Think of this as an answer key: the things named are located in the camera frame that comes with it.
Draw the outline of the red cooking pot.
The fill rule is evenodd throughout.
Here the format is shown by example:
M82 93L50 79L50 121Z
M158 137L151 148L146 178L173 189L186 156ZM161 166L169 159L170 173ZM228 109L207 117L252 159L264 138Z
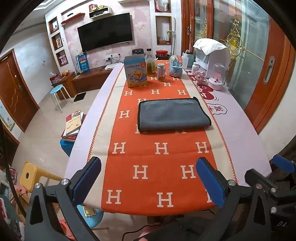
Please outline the red cooking pot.
M159 57L166 57L168 55L168 51L164 49L159 49L156 51L156 55Z

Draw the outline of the pink glass dome ornament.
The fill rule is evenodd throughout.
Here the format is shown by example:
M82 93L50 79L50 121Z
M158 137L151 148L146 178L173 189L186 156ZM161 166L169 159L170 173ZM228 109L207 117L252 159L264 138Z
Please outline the pink glass dome ornament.
M213 90L220 91L225 81L226 68L223 64L216 63L213 65L212 70L212 75L208 79L208 86Z

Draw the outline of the black wall television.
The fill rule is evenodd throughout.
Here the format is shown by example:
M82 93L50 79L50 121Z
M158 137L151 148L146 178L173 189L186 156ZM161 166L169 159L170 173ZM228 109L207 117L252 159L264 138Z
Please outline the black wall television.
M83 52L133 40L129 13L109 16L77 28Z

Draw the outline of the glass oil bottle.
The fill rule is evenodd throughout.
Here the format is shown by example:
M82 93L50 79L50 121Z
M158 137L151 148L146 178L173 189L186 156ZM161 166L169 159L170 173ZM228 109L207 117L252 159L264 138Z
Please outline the glass oil bottle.
M145 54L145 63L147 67L147 76L155 76L156 74L156 58L152 54L152 49L147 48L147 53Z

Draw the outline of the orange framed sliding door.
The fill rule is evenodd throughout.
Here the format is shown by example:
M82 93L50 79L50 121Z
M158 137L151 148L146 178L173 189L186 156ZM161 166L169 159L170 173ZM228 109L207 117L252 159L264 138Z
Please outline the orange framed sliding door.
M295 49L280 26L269 18L264 63L245 113L257 133L272 117L285 93L295 62Z

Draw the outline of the purple and grey towel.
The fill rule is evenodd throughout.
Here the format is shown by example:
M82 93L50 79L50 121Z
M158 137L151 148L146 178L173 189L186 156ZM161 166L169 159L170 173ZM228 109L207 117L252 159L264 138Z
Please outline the purple and grey towel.
M141 101L137 111L140 132L187 130L212 125L199 100L174 98Z

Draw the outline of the small white pill bottle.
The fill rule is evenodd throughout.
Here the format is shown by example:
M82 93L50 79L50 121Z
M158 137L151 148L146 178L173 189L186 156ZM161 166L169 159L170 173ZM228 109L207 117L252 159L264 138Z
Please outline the small white pill bottle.
M197 62L194 62L192 64L192 70L191 73L192 75L195 75L197 71L199 71L200 65Z

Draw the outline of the brown wooden door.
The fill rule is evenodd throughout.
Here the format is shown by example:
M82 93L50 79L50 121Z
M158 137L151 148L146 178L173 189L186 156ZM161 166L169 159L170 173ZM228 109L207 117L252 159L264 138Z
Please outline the brown wooden door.
M1 101L14 122L25 132L39 106L23 78L14 49L1 56L0 80Z

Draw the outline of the white floating wall shelf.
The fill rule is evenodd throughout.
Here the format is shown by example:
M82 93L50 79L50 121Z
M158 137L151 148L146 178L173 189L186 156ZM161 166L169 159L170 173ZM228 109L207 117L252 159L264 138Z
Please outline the white floating wall shelf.
M112 14L112 9L109 6L105 6L103 8L95 8L94 10L89 12L89 18L97 18L101 16L109 16Z

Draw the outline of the pink bunny figurine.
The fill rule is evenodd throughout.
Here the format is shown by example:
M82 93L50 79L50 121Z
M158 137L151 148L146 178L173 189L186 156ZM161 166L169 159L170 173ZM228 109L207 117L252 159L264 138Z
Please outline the pink bunny figurine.
M206 73L204 71L196 71L194 73L196 85L203 84L203 82L205 82L205 76L206 76Z

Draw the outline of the blue castle snow globe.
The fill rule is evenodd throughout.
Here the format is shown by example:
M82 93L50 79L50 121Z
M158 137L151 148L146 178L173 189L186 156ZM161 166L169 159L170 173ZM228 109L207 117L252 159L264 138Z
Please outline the blue castle snow globe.
M171 77L181 77L183 73L183 60L178 55L170 56L168 72Z

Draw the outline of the white plastic jug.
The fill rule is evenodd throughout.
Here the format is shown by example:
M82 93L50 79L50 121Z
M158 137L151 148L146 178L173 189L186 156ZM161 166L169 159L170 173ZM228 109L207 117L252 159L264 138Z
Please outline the white plastic jug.
M182 68L183 69L187 69L188 62L189 62L188 54L187 53L182 53L182 57L181 58L182 58L182 61L183 61Z

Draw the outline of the wooden tv cabinet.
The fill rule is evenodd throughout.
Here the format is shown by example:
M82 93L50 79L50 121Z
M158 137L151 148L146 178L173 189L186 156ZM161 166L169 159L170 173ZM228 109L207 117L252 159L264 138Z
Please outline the wooden tv cabinet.
M75 72L70 72L57 83L52 84L52 86L56 87L62 84L73 98L79 93L100 89L111 72L112 70L101 69L101 67L91 69L80 75L76 75Z

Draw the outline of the blue duck cardboard box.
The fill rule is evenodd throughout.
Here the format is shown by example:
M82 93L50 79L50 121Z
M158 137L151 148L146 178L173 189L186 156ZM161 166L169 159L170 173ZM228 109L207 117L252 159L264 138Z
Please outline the blue duck cardboard box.
M123 63L129 88L147 85L147 66L144 54L125 56Z

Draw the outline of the white countertop appliance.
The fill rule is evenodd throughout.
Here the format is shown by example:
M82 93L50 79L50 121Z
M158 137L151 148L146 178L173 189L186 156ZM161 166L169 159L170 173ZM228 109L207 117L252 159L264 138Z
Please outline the white countertop appliance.
M210 78L212 75L213 65L216 63L223 64L228 69L230 64L230 51L226 49L220 51L214 51L209 55L205 55L201 50L195 49L195 62L197 62L203 70L206 70L206 78Z

